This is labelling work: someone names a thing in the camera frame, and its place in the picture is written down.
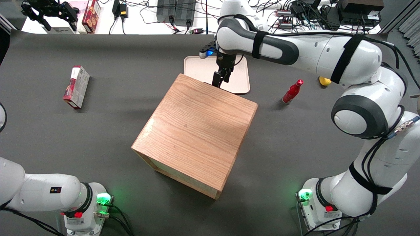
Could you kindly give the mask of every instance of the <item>cardboard box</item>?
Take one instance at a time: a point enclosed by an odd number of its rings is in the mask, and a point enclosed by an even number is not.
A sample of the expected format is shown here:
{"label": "cardboard box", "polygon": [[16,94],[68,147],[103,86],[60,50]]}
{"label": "cardboard box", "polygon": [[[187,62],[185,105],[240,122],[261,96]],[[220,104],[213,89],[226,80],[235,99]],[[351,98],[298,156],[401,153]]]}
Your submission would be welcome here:
{"label": "cardboard box", "polygon": [[74,109],[80,109],[89,82],[89,74],[82,66],[73,66],[70,83],[64,93],[63,100]]}
{"label": "cardboard box", "polygon": [[100,13],[101,7],[99,6],[99,2],[97,2],[96,0],[89,0],[86,7],[86,11],[84,13],[83,20],[81,22],[88,34],[95,33]]}
{"label": "cardboard box", "polygon": [[218,199],[257,106],[180,74],[131,148],[155,171]]}

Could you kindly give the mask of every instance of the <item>red bottle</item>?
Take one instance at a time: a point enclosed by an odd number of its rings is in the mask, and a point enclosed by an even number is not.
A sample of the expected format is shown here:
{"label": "red bottle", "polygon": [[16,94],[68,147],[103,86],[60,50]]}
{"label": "red bottle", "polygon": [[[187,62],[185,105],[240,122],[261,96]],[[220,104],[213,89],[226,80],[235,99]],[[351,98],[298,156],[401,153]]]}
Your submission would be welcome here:
{"label": "red bottle", "polygon": [[290,104],[290,102],[296,97],[296,95],[299,93],[300,86],[302,86],[303,80],[298,80],[295,84],[293,84],[287,93],[283,96],[281,99],[284,103]]}

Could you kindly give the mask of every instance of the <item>bottle cap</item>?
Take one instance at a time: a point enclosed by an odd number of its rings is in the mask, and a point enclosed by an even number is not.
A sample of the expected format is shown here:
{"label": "bottle cap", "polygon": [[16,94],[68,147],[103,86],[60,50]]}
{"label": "bottle cap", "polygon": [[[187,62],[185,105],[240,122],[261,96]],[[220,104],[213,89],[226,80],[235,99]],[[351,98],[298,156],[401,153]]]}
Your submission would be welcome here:
{"label": "bottle cap", "polygon": [[301,86],[302,84],[303,84],[303,80],[301,80],[301,79],[296,82],[297,86]]}

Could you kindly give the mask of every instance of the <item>wooden box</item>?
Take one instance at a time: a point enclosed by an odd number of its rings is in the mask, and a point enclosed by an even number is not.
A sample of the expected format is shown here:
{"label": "wooden box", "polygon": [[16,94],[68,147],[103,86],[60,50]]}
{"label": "wooden box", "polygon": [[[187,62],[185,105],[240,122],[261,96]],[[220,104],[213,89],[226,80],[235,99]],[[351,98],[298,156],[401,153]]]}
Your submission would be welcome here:
{"label": "wooden box", "polygon": [[257,106],[179,74],[131,148],[154,170],[217,199]]}

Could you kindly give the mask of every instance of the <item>yellow rubber duck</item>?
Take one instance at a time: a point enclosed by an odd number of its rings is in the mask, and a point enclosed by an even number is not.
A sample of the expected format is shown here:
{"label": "yellow rubber duck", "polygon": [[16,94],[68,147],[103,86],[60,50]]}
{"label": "yellow rubber duck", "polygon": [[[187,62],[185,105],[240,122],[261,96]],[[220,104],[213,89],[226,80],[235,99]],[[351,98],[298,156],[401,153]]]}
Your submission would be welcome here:
{"label": "yellow rubber duck", "polygon": [[324,86],[328,86],[328,85],[331,84],[331,80],[320,76],[319,77],[319,83],[321,83]]}

